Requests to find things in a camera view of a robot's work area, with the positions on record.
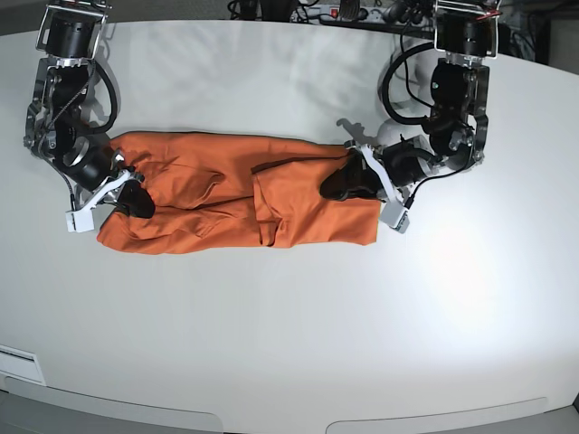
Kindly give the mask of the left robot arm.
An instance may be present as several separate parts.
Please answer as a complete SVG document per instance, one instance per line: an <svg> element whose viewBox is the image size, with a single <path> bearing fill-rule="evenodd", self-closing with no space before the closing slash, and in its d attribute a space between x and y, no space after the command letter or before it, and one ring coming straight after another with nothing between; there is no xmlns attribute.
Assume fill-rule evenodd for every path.
<svg viewBox="0 0 579 434"><path fill-rule="evenodd" d="M466 171L484 157L489 119L486 114L489 67L486 58L498 54L498 1L395 1L385 21L409 25L432 19L430 42L402 49L386 70L379 88L390 119L418 126L428 137L428 148L402 138L393 146L374 146L370 154L386 171L395 189L420 189L447 176ZM432 72L430 113L422 117L399 114L390 98L390 83L399 67L414 55L436 50L442 57Z"/></svg>

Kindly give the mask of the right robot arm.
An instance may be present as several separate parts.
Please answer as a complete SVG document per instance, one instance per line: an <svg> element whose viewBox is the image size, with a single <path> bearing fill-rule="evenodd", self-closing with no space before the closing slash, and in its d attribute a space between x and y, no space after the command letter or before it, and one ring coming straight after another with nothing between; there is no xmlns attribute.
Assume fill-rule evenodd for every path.
<svg viewBox="0 0 579 434"><path fill-rule="evenodd" d="M65 182L73 231L91 225L92 212L101 204L141 219L155 212L144 175L105 141L119 114L113 81L96 58L110 8L106 1L51 1L35 43L43 57L26 111L24 147ZM95 80L109 96L110 113L100 125L82 116Z"/></svg>

